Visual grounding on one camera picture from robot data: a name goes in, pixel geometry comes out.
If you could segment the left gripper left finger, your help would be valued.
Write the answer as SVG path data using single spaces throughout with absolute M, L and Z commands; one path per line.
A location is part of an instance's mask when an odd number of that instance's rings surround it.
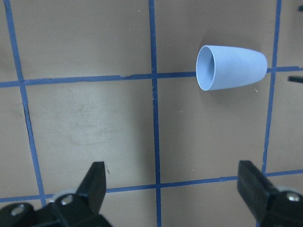
M 2 227 L 110 227 L 99 214 L 106 194 L 104 162 L 94 162 L 76 192 L 58 196 L 45 207 L 34 210 L 20 202 L 0 209 Z

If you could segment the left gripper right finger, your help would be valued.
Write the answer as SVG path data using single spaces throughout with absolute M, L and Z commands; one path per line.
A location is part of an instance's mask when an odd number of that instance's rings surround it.
M 303 225 L 303 195 L 275 186 L 249 160 L 238 163 L 237 190 L 261 227 Z

